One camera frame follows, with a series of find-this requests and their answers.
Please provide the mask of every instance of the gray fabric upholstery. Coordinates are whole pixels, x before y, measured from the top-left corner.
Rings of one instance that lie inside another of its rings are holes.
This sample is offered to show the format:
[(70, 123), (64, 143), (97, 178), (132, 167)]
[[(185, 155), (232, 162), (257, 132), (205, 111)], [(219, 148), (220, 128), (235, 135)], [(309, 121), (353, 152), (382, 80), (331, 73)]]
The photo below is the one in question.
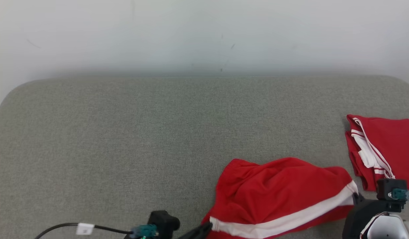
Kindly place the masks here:
[[(409, 85), (382, 76), (27, 83), (0, 107), (0, 239), (34, 238), (64, 222), (127, 230), (159, 209), (179, 217), (180, 236), (212, 207), (234, 158), (339, 165), (362, 189), (344, 137), (347, 114), (409, 118)], [(343, 223), (282, 238), (340, 238)], [(123, 238), (74, 233), (45, 238)]]

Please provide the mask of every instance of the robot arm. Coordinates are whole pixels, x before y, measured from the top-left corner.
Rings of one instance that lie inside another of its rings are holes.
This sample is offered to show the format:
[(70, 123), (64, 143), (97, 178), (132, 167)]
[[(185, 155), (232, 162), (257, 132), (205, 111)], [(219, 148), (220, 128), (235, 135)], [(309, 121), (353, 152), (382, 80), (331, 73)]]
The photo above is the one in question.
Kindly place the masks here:
[(405, 205), (405, 180), (377, 181), (378, 200), (354, 194), (355, 207), (347, 215), (343, 239), (409, 239), (409, 221), (399, 215)]

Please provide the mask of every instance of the teal connector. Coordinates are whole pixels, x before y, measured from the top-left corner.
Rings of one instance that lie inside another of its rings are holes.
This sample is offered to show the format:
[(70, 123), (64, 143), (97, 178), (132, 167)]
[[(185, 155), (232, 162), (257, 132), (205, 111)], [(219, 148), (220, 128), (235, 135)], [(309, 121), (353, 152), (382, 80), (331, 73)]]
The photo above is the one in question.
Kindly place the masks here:
[(408, 198), (406, 197), (407, 192), (408, 190), (406, 189), (393, 189), (391, 191), (391, 198), (408, 200)]
[(154, 224), (148, 224), (132, 228), (132, 234), (129, 236), (130, 238), (149, 238), (158, 235), (157, 226)]

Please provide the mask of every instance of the white cable label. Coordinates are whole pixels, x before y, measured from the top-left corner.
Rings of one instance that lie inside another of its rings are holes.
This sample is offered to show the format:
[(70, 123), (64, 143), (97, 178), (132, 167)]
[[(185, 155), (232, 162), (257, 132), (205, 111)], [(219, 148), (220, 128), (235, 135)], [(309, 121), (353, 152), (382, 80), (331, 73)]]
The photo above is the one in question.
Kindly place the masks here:
[(77, 225), (76, 235), (90, 235), (94, 226), (94, 224), (79, 223)]

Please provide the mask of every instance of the white stripe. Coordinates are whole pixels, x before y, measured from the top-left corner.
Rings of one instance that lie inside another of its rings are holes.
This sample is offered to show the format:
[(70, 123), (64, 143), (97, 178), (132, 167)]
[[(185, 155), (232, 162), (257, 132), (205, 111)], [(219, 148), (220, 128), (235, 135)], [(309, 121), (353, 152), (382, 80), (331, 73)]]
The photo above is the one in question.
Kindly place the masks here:
[(380, 169), (374, 169), (374, 174), (385, 174), (385, 170), (380, 170)]
[(373, 154), (374, 154), (374, 156), (375, 156), (375, 159), (377, 160), (378, 164), (379, 164), (382, 168), (384, 168), (384, 169), (386, 170), (386, 172), (385, 172), (385, 174), (384, 174), (385, 177), (386, 177), (386, 178), (392, 178), (392, 179), (394, 179), (395, 177), (394, 177), (394, 175), (393, 175), (393, 172), (391, 172), (391, 167), (390, 167), (389, 163), (388, 163), (387, 160), (383, 157), (383, 155), (380, 153), (380, 151), (379, 151), (373, 144), (371, 144), (370, 140), (369, 140), (368, 137), (367, 137), (367, 134), (365, 133), (365, 129), (364, 129), (364, 127), (363, 127), (361, 121), (360, 121), (358, 118), (353, 118), (353, 120), (361, 127), (362, 132), (364, 132), (365, 139), (367, 140), (368, 145), (370, 145), (370, 149), (371, 149), (371, 151), (373, 152)]
[(377, 159), (374, 156), (373, 151), (371, 150), (370, 146), (368, 145), (367, 139), (365, 137), (360, 136), (358, 134), (352, 133), (352, 137), (355, 139), (356, 144), (361, 148), (358, 152), (359, 156), (361, 157), (362, 162), (364, 163), (365, 167), (367, 168), (381, 168), (378, 164)]
[(362, 135), (362, 136), (364, 135), (363, 132), (357, 131), (356, 129), (351, 130), (351, 132), (352, 133), (357, 133), (357, 134)]
[(220, 221), (219, 219), (211, 216), (210, 222), (213, 223), (212, 230), (214, 231), (223, 231), (232, 236), (239, 236), (242, 238), (263, 239), (281, 234), (306, 224), (338, 206), (353, 205), (352, 195), (353, 193), (357, 192), (358, 187), (352, 180), (334, 197), (320, 201), (313, 206), (272, 221), (259, 224), (241, 224)]

